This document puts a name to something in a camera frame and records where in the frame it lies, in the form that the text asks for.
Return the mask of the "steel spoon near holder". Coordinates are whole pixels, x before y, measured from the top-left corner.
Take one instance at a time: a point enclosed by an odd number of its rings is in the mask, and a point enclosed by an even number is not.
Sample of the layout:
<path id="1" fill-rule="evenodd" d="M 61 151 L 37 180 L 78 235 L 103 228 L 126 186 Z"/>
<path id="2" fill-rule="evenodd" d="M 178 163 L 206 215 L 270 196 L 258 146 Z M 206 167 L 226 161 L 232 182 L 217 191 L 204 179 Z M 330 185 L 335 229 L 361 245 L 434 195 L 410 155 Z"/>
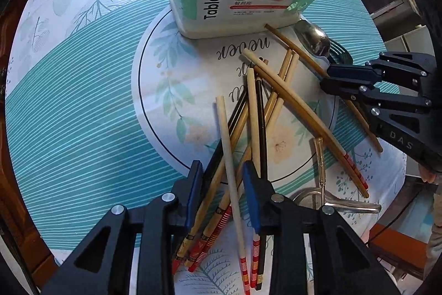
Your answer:
<path id="1" fill-rule="evenodd" d="M 294 31 L 301 44 L 314 56 L 330 55 L 330 38 L 314 23 L 301 19 L 294 25 Z"/>

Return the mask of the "teal patterned tablecloth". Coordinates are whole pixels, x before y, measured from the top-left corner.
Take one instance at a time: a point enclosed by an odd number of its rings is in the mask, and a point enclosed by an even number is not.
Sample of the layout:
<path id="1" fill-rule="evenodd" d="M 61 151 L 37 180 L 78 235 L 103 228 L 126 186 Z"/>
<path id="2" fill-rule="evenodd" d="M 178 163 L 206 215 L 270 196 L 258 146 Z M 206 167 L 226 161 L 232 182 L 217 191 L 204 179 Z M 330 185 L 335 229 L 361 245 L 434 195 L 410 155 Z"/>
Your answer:
<path id="1" fill-rule="evenodd" d="M 7 69 L 7 142 L 27 210 L 60 265 L 111 206 L 145 205 L 188 172 L 172 167 L 139 123 L 136 61 L 144 62 L 146 112 L 165 121 L 166 140 L 196 151 L 184 163 L 199 159 L 205 168 L 219 141 L 211 108 L 219 92 L 209 82 L 222 67 L 198 72 L 197 41 L 181 37 L 169 9 L 169 0 L 29 0 L 22 13 Z M 357 64 L 386 50 L 361 0 L 315 0 L 303 16 Z M 381 140 L 383 152 L 375 151 L 347 106 L 333 104 L 301 61 L 293 86 L 332 126 L 369 184 L 366 201 L 383 214 L 404 185 L 406 156 Z M 275 128 L 268 149 L 275 190 L 289 196 L 315 186 L 312 135 L 285 106 Z M 342 216 L 364 239 L 381 214 Z M 232 223 L 195 272 L 178 270 L 176 294 L 244 294 Z"/>

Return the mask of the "pale chopstick red band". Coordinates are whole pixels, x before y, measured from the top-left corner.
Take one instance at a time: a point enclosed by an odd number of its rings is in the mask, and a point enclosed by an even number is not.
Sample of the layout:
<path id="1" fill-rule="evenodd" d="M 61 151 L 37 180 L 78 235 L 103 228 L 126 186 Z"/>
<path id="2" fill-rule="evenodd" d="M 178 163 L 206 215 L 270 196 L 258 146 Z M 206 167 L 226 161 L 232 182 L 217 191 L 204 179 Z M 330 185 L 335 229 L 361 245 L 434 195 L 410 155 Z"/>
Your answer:
<path id="1" fill-rule="evenodd" d="M 260 175 L 260 145 L 259 145 L 259 115 L 256 94 L 256 79 L 252 68 L 247 70 L 246 75 L 248 99 L 249 99 L 249 121 L 251 134 L 252 162 L 256 172 Z M 251 288 L 256 288 L 258 284 L 259 267 L 259 246 L 260 236 L 253 232 L 252 239 L 252 265 L 251 265 Z"/>

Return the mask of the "pale chopstick red tip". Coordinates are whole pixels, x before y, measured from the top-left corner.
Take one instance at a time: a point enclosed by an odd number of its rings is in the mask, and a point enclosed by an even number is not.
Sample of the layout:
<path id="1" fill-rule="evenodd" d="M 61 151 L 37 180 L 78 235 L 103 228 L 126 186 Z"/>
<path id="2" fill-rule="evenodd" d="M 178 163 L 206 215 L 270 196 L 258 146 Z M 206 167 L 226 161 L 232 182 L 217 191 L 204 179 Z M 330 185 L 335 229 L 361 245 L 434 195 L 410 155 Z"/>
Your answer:
<path id="1" fill-rule="evenodd" d="M 248 276 L 248 269 L 246 263 L 246 248 L 244 244 L 242 219 L 241 219 L 241 212 L 239 206 L 237 184 L 235 180 L 235 168 L 231 152 L 228 121 L 225 111 L 225 99 L 222 95 L 216 97 L 216 105 L 217 105 L 217 116 L 218 116 L 220 134 L 222 140 L 223 157 L 225 160 L 225 173 L 228 180 L 228 191 L 231 201 L 231 211 L 235 224 L 235 231 L 238 242 L 238 256 L 240 262 L 241 278 L 243 282 L 243 290 L 245 294 L 250 294 L 249 276 Z"/>

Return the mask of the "wooden handled utensil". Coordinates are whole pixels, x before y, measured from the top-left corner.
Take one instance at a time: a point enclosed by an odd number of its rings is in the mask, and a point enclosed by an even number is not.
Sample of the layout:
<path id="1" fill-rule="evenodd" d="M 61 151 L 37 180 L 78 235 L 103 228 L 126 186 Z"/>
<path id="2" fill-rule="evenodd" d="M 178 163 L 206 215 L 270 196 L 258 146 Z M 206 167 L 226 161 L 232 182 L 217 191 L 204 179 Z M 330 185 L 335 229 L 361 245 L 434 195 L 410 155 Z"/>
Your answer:
<path id="1" fill-rule="evenodd" d="M 327 72 L 311 57 L 309 56 L 304 50 L 298 47 L 298 45 L 295 45 L 294 42 L 292 42 L 289 38 L 287 38 L 282 32 L 275 29 L 274 27 L 270 26 L 268 23 L 264 25 L 264 27 L 272 32 L 277 38 L 279 38 L 281 41 L 283 41 L 291 50 L 294 50 L 312 69 L 315 70 L 317 74 L 320 75 L 322 78 L 328 78 Z M 372 144 L 375 146 L 376 150 L 379 153 L 383 152 L 383 148 L 378 140 L 378 138 L 370 131 L 369 125 L 365 118 L 362 116 L 362 114 L 359 112 L 357 107 L 353 104 L 350 100 L 343 99 L 345 104 L 347 105 L 348 109 L 353 112 L 354 116 L 360 122 L 361 126 L 365 130 L 366 134 L 372 141 Z"/>

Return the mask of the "gold handled small spoon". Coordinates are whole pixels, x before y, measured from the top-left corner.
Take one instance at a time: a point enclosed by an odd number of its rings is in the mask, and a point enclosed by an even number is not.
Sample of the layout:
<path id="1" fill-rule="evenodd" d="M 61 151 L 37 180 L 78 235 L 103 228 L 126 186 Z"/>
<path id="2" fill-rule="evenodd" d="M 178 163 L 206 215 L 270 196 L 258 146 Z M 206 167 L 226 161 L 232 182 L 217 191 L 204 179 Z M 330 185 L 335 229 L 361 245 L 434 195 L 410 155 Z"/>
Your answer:
<path id="1" fill-rule="evenodd" d="M 325 205 L 326 171 L 324 165 L 324 140 L 321 137 L 314 138 L 316 158 L 319 172 L 319 188 L 321 191 L 321 206 Z"/>

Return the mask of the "tan chopstick red pattern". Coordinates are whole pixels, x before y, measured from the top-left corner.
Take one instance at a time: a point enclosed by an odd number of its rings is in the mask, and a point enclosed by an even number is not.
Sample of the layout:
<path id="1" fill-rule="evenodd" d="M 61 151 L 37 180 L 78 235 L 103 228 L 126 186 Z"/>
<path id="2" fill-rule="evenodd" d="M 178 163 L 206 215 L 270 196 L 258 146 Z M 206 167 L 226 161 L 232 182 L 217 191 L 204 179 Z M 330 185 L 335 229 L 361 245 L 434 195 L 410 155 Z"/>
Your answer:
<path id="1" fill-rule="evenodd" d="M 284 68 L 285 68 L 285 66 L 282 63 L 282 66 L 280 68 L 280 73 L 279 73 L 280 76 L 286 75 L 287 71 L 284 70 Z M 266 122 L 266 119 L 268 119 L 270 117 L 270 114 L 273 111 L 276 101 L 277 101 L 277 94 L 276 94 L 276 92 L 272 91 L 272 93 L 270 94 L 270 97 L 268 99 L 267 105 L 264 107 L 265 122 Z M 238 144 L 239 136 L 242 133 L 242 130 L 239 131 L 239 128 L 238 128 L 240 126 L 239 123 L 241 123 L 241 122 L 238 121 L 238 126 L 234 129 L 234 131 L 231 135 L 231 149 L 233 151 L 235 150 L 235 147 Z M 224 196 L 222 196 L 222 198 L 225 198 L 227 200 L 227 205 L 230 205 L 230 196 L 229 196 L 228 191 L 225 192 L 225 194 L 224 194 Z M 206 231 L 205 234 L 204 234 L 204 232 L 202 232 L 202 234 L 201 234 L 202 243 L 205 243 L 208 240 L 208 238 L 211 236 L 212 232 L 213 232 L 213 230 L 208 230 L 208 231 Z M 193 262 L 198 258 L 199 253 L 201 252 L 201 249 L 198 246 L 196 249 L 193 249 L 193 248 L 190 250 L 190 252 L 186 258 L 178 259 L 178 255 L 175 257 L 175 260 L 173 260 L 173 262 L 172 262 L 172 274 L 175 274 L 177 272 L 178 267 L 181 265 L 181 263 L 183 261 L 184 261 L 184 266 L 188 267 L 188 266 L 191 266 L 193 264 Z"/>

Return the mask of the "steel ladle spoon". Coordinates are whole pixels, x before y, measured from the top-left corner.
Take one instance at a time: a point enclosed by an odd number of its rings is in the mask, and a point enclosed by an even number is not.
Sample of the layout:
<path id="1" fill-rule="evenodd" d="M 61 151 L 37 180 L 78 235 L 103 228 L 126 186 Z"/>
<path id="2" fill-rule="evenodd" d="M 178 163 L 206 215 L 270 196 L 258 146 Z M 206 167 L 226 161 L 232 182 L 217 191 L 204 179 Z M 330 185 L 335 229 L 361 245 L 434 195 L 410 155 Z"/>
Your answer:
<path id="1" fill-rule="evenodd" d="M 319 187 L 309 187 L 302 189 L 290 196 L 295 204 L 300 204 L 303 199 L 309 196 L 322 196 Z M 337 211 L 347 212 L 351 214 L 379 214 L 382 206 L 364 201 L 355 201 L 350 199 L 340 199 L 331 192 L 324 191 L 325 205 L 334 207 Z"/>

